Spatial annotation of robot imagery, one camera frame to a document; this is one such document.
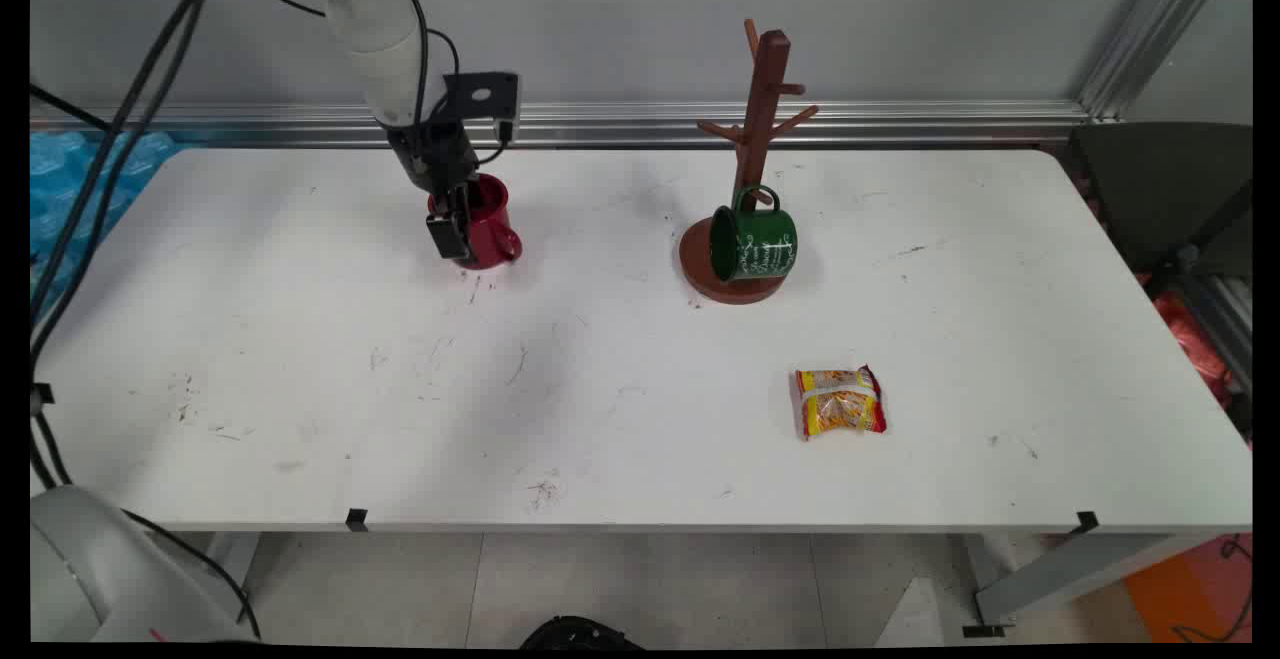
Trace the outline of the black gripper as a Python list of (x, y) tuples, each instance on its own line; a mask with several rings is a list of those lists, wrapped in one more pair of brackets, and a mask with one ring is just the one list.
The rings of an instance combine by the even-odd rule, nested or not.
[(463, 123), (436, 118), (388, 127), (387, 139), (412, 184), (430, 195), (426, 226), (440, 257), (470, 262), (470, 226), (481, 188), (474, 180), (477, 156)]

